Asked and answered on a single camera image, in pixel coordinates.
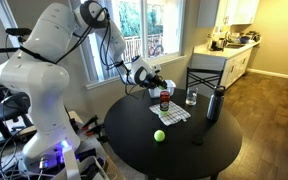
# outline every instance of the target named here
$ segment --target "round table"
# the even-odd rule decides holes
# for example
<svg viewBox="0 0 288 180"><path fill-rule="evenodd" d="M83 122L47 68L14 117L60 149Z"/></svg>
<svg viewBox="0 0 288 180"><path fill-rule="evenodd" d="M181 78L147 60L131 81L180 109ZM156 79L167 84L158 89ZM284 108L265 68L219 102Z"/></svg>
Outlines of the round table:
<svg viewBox="0 0 288 180"><path fill-rule="evenodd" d="M114 152L129 166L149 177L197 179L212 176L237 157L242 133L235 117L222 108L218 121L206 119L209 98L198 95L194 106L185 104L186 91L175 89L171 101L191 114L186 122L165 126L149 107L159 104L147 90L125 96L108 111L104 127ZM161 129L166 137L154 140Z"/></svg>

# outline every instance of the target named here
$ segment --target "floor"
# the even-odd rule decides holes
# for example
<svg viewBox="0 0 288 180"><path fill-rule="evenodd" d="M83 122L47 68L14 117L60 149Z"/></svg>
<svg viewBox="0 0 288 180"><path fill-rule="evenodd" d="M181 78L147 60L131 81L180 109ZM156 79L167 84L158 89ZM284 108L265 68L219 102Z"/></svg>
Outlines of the floor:
<svg viewBox="0 0 288 180"><path fill-rule="evenodd" d="M248 73L228 89L224 106L239 122L243 143L218 179L288 180L288 79ZM104 148L126 179L145 179Z"/></svg>

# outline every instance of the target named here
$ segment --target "balcony railing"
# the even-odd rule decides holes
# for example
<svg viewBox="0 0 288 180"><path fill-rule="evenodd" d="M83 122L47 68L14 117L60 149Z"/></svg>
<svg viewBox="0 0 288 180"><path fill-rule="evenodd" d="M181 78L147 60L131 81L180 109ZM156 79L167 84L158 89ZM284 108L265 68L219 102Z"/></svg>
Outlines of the balcony railing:
<svg viewBox="0 0 288 180"><path fill-rule="evenodd" d="M132 58L136 55L141 55L142 40L139 36L125 37L126 50L125 63L131 62ZM153 58L164 54L163 44L163 34L148 35L148 52L147 57Z"/></svg>

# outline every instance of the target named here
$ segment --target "dish towel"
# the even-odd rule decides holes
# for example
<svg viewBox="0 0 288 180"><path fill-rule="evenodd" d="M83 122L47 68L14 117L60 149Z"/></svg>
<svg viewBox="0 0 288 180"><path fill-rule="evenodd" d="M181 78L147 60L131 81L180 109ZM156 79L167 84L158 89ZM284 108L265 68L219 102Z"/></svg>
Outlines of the dish towel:
<svg viewBox="0 0 288 180"><path fill-rule="evenodd" d="M161 110L160 110L160 105L154 105L149 107L149 109L157 114L161 121L166 125L169 126L171 124L175 124L179 122L180 120L183 120L184 122L186 121L186 118L191 117L191 115L186 112L183 108L180 106L176 105L172 101L170 101L169 109L165 115L161 115Z"/></svg>

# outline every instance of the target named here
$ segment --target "blue light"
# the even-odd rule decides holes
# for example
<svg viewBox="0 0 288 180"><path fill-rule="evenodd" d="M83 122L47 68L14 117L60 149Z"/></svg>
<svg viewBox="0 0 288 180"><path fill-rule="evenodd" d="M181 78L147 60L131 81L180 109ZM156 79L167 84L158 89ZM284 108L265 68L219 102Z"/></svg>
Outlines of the blue light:
<svg viewBox="0 0 288 180"><path fill-rule="evenodd" d="M61 141L61 145L62 145L62 148L69 147L67 141L65 140Z"/></svg>

